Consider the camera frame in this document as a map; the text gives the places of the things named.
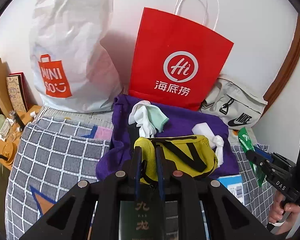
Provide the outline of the person's right hand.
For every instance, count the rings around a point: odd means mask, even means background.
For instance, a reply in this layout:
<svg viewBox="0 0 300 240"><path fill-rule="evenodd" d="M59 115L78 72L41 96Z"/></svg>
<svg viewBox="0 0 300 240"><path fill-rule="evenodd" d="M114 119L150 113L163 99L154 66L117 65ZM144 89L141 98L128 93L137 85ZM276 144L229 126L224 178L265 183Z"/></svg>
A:
<svg viewBox="0 0 300 240"><path fill-rule="evenodd" d="M283 199L284 195L281 192L276 191L274 194L273 204L268 214L269 222L276 223L277 221L283 219L284 212L290 212L290 215L286 218L285 222L280 227L278 227L278 231L275 232L276 235L289 232L296 223L296 220L300 213L300 206L294 203L287 203L284 207L282 207L281 202L283 201Z"/></svg>

